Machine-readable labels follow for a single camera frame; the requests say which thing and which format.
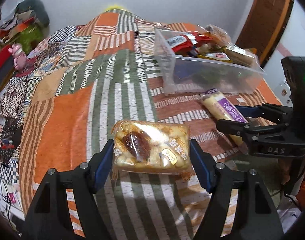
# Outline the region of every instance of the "clear plastic bin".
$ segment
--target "clear plastic bin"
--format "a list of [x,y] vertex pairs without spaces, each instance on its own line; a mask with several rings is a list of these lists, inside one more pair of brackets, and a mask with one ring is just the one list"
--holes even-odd
[[254,92],[265,74],[257,64],[244,67],[216,60],[176,55],[167,39],[183,32],[155,30],[155,58],[163,74],[165,94],[204,92],[217,88],[223,93]]

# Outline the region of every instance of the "pink bear figurine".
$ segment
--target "pink bear figurine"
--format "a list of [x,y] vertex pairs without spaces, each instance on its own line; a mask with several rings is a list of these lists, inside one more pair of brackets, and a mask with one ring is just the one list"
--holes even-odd
[[27,56],[25,52],[22,50],[22,46],[20,43],[12,45],[12,48],[9,48],[8,51],[13,55],[14,57],[14,68],[15,70],[18,70],[21,72],[27,62]]

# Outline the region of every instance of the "silver bolt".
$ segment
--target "silver bolt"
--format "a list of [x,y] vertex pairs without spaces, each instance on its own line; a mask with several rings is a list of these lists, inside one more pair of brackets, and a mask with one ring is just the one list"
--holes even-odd
[[257,171],[256,171],[255,169],[250,169],[250,170],[249,170],[249,173],[250,173],[251,175],[256,175],[256,174],[257,174]]
[[216,168],[222,170],[223,168],[225,168],[225,164],[223,164],[223,163],[216,163]]
[[47,171],[47,173],[48,173],[49,175],[53,175],[55,172],[56,172],[56,170],[55,170],[54,168],[51,168],[51,169],[49,169],[49,170]]
[[85,168],[88,167],[88,163],[81,163],[81,164],[79,165],[79,167],[80,167],[81,169],[85,169]]

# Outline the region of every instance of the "patchwork bedspread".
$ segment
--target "patchwork bedspread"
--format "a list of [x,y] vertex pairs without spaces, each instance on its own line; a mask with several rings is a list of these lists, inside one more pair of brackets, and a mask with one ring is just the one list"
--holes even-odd
[[[24,213],[49,168],[65,171],[89,161],[120,119],[185,123],[216,161],[238,154],[195,93],[164,95],[154,58],[155,28],[186,32],[195,25],[148,22],[110,10],[45,39],[29,55],[36,69],[11,79],[0,98],[0,140],[20,136],[16,131],[23,129],[17,149],[0,148],[0,175],[20,190]],[[227,96],[234,104],[279,104],[264,80],[251,95]],[[67,196],[73,228],[83,235],[73,192]],[[121,172],[116,182],[108,177],[96,198],[113,239],[192,239],[210,194],[196,175],[183,181]],[[231,230],[236,202],[233,190],[223,234]]]

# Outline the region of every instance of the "barcode label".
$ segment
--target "barcode label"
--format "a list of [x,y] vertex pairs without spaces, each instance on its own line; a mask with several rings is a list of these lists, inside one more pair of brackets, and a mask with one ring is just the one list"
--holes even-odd
[[167,42],[171,48],[174,48],[186,41],[187,41],[187,39],[184,36],[176,36],[176,37],[173,37],[173,38],[170,38],[167,40]]

